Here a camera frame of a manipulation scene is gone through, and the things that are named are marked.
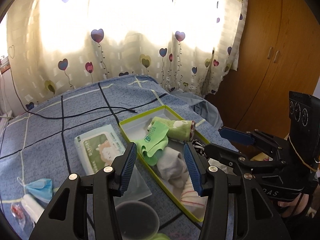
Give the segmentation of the person right hand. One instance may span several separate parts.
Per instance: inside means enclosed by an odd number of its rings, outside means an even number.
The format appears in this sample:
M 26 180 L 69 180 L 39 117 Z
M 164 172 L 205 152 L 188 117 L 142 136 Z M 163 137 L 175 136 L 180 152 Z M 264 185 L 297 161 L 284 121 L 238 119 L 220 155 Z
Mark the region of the person right hand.
M 277 202 L 281 217 L 296 215 L 309 215 L 312 211 L 314 196 L 311 194 L 299 194 L 292 202 Z

